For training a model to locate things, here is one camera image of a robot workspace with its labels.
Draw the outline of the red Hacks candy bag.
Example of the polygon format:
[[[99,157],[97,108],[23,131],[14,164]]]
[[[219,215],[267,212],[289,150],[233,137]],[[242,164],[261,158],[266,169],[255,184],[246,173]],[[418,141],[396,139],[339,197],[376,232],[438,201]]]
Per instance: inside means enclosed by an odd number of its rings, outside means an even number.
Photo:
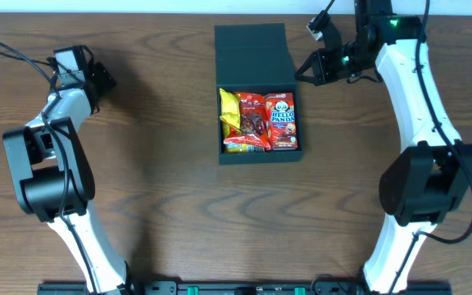
[[[241,126],[240,135],[224,138],[224,143],[248,143],[271,150],[266,131],[265,99],[256,93],[236,92],[240,96]]]

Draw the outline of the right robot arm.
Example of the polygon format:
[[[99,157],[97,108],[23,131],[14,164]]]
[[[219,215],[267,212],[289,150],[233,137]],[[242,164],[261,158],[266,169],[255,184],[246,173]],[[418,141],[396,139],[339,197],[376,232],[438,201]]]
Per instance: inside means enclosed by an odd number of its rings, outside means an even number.
[[[447,214],[472,194],[472,144],[451,123],[434,82],[426,42],[427,16],[398,15],[390,0],[357,1],[356,37],[343,42],[327,10],[307,24],[324,43],[296,71],[315,86],[349,84],[374,71],[388,90],[401,151],[379,181],[384,223],[354,288],[362,294],[439,294],[439,284],[412,284],[407,277],[426,240]]]

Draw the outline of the red Hello Panda box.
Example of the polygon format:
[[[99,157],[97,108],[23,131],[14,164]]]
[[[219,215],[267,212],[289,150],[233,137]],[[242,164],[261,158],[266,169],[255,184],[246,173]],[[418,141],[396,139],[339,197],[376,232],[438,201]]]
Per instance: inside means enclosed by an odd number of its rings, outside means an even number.
[[[265,95],[266,127],[273,150],[296,150],[297,126],[292,93]]]

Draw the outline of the large yellow snack bag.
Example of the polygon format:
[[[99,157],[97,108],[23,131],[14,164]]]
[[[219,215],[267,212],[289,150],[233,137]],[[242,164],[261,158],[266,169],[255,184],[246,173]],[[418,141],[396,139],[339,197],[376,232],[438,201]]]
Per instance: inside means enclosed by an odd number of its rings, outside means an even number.
[[[222,130],[224,138],[228,138],[230,135],[240,135],[240,132],[237,131],[234,127],[227,125],[226,123],[222,124]],[[252,145],[248,143],[224,143],[225,152],[227,153],[250,153],[250,152],[264,152],[263,147]]]

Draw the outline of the black storage box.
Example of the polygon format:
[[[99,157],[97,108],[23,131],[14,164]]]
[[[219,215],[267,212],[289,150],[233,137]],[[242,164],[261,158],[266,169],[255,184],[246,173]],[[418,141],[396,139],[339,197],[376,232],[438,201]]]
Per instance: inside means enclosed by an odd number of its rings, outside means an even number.
[[[218,123],[221,165],[300,161],[304,156],[300,99],[295,66],[288,51],[284,24],[217,25],[215,27],[216,88],[256,94],[292,93],[298,148],[294,150],[228,153]]]

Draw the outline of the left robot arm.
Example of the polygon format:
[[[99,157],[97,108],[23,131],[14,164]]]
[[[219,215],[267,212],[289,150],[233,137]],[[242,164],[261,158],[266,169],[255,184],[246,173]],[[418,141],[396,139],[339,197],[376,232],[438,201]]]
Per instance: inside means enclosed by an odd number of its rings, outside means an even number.
[[[78,136],[96,99],[116,86],[100,64],[72,70],[60,64],[63,89],[23,128],[2,136],[16,200],[54,230],[69,248],[89,294],[135,294],[124,258],[111,245],[93,203],[93,172]]]

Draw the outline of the yellow snack packet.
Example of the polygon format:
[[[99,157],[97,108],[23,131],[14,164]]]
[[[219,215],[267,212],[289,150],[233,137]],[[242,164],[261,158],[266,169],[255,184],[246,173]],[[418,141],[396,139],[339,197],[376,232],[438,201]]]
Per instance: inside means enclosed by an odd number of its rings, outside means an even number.
[[[220,94],[220,120],[230,128],[239,131],[241,126],[240,96],[222,88]]]

